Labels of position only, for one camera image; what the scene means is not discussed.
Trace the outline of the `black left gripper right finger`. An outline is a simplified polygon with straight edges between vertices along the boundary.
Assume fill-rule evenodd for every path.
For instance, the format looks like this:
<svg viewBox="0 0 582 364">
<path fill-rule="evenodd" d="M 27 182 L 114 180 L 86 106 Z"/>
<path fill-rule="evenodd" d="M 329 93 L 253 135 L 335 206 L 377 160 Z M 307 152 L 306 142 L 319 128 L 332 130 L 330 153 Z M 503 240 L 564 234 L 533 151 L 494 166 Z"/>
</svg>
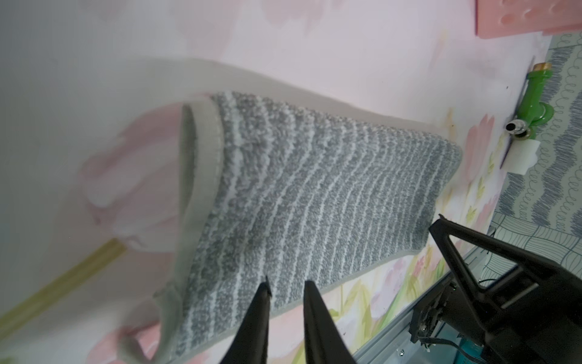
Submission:
<svg viewBox="0 0 582 364">
<path fill-rule="evenodd" d="M 356 364 L 313 281 L 305 282 L 303 317 L 307 364 Z"/>
</svg>

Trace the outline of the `grey striped square dishcloth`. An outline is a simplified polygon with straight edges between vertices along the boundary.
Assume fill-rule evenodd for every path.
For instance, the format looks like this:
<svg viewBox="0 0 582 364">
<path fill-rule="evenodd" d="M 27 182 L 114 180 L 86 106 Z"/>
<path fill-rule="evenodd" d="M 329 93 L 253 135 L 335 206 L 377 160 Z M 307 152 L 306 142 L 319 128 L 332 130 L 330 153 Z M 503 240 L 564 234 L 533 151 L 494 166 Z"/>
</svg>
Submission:
<svg viewBox="0 0 582 364">
<path fill-rule="evenodd" d="M 427 242 L 462 148 L 434 133 L 371 124 L 264 96 L 219 92 L 182 105 L 178 235 L 154 295 L 152 357 L 176 363 L 239 328 L 256 291 L 277 312 L 306 281 L 335 288 Z"/>
</svg>

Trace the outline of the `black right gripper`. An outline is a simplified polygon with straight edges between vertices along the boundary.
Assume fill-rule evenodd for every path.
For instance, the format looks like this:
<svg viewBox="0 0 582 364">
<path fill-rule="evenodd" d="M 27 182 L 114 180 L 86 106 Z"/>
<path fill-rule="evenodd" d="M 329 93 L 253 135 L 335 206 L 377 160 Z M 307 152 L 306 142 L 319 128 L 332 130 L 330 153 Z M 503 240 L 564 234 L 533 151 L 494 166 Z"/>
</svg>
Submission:
<svg viewBox="0 0 582 364">
<path fill-rule="evenodd" d="M 430 235 L 483 329 L 488 363 L 580 363 L 581 280 L 543 257 L 443 216 Z M 494 255 L 510 263 L 480 282 Z"/>
</svg>

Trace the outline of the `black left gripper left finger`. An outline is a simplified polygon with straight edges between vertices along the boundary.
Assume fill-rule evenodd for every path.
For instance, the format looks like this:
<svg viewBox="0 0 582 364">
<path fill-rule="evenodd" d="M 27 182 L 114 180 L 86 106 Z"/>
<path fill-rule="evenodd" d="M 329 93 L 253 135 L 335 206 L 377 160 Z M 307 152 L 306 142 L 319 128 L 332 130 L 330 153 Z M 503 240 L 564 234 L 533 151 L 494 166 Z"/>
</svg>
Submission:
<svg viewBox="0 0 582 364">
<path fill-rule="evenodd" d="M 266 277 L 260 283 L 221 364 L 266 364 L 271 297 L 271 287 Z"/>
</svg>

